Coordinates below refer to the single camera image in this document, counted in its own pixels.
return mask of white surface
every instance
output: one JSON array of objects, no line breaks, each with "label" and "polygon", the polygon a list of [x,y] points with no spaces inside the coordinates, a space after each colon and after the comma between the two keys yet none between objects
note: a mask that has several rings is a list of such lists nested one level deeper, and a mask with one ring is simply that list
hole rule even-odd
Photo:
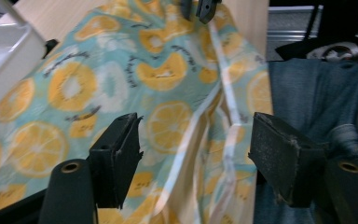
[{"label": "white surface", "polygon": [[40,62],[45,43],[30,25],[0,25],[0,100]]}]

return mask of blue denim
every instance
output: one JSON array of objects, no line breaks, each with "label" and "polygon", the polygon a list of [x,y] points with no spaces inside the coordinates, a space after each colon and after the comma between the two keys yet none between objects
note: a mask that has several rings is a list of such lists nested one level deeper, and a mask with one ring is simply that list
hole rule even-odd
[{"label": "blue denim", "polygon": [[[358,63],[292,59],[269,63],[269,75],[276,117],[317,143],[331,142],[331,156],[358,159]],[[314,206],[290,208],[272,187],[257,186],[255,224],[314,222]]]},{"label": "blue denim", "polygon": [[315,142],[337,126],[355,124],[358,63],[293,59],[269,64],[274,115]]}]

